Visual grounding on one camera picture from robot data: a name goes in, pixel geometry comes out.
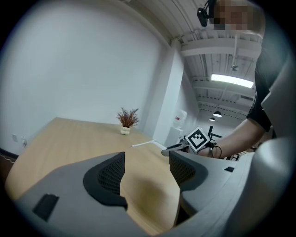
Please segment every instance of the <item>white cable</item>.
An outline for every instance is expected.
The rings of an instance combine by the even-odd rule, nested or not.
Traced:
[[[6,160],[10,161],[12,164],[14,164],[14,162],[12,162],[10,159],[7,159],[5,156],[1,155],[1,153],[0,153],[0,156],[4,157],[4,159],[6,159]]]

